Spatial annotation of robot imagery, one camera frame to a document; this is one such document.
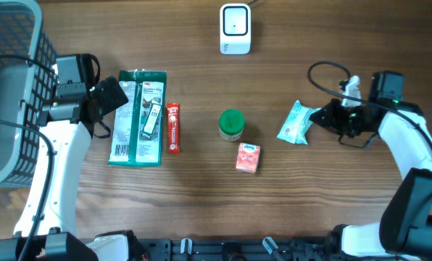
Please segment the teal wet wipes pack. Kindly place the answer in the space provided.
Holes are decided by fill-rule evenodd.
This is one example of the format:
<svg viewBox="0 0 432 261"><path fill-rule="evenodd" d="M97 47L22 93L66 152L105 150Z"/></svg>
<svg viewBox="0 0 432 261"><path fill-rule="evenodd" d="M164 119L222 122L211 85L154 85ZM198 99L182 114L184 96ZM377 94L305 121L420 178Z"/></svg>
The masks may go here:
<svg viewBox="0 0 432 261"><path fill-rule="evenodd" d="M299 100L296 100L288 114L288 117L282 125L277 138L291 144L308 145L306 132L312 125L310 116L319 110L320 108L313 109L305 107Z"/></svg>

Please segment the green white gloves package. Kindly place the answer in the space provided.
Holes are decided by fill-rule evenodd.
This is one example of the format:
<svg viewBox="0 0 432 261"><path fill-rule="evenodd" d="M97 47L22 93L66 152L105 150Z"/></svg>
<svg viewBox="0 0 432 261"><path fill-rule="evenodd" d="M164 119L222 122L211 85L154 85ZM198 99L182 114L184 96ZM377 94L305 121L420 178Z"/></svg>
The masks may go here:
<svg viewBox="0 0 432 261"><path fill-rule="evenodd" d="M128 103L115 110L109 165L151 167L161 164L162 122L167 73L153 70L122 70L119 84ZM151 103L162 105L152 139L142 136Z"/></svg>

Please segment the green white balm box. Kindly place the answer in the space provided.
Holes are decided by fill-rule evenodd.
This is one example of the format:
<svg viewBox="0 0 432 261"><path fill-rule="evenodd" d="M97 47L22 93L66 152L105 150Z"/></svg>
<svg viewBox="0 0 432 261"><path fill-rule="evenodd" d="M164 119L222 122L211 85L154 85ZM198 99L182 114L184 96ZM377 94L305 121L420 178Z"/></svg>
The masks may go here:
<svg viewBox="0 0 432 261"><path fill-rule="evenodd" d="M154 129L157 124L158 117L160 116L161 111L162 111L161 104L151 103L148 117L146 119L143 130L141 132L142 136L147 137L149 140L152 139Z"/></svg>

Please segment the red coffee stick sachet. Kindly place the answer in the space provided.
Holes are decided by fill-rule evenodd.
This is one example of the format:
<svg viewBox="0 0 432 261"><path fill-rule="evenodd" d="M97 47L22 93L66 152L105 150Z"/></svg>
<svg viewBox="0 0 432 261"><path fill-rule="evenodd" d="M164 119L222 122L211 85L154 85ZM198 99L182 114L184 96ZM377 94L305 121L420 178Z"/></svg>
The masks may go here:
<svg viewBox="0 0 432 261"><path fill-rule="evenodd" d="M180 154L180 104L167 104L168 152Z"/></svg>

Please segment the red white tissue pack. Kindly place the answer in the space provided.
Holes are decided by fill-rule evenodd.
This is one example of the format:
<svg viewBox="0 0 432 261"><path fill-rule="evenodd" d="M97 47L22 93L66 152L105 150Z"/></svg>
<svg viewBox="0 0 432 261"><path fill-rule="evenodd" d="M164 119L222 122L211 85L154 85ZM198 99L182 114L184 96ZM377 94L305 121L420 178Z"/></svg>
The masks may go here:
<svg viewBox="0 0 432 261"><path fill-rule="evenodd" d="M236 159L236 170L255 174L259 164L260 146L240 143Z"/></svg>

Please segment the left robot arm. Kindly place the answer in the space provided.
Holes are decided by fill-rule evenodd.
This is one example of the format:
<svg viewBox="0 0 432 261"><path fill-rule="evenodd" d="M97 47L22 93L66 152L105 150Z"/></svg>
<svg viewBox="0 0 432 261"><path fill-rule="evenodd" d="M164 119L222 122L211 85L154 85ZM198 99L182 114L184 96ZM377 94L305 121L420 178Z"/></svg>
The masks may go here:
<svg viewBox="0 0 432 261"><path fill-rule="evenodd" d="M113 251L127 254L127 236L83 243L77 238L75 202L80 171L96 124L128 102L118 80L101 80L92 54L58 57L57 81L38 113L36 125L20 129L39 139L30 193L10 239L0 239L0 260L100 260Z"/></svg>

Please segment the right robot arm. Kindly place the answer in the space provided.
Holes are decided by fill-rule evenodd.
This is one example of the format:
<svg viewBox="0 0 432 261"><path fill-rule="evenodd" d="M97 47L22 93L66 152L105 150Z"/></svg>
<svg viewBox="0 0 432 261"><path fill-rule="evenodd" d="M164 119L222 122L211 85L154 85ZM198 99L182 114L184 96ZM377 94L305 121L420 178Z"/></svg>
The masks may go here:
<svg viewBox="0 0 432 261"><path fill-rule="evenodd" d="M348 76L334 99L311 116L313 123L340 137L370 133L382 139L402 177L379 222L338 225L329 233L329 255L432 260L432 138L419 106L403 101L403 81L400 73L376 72L363 100L358 78Z"/></svg>

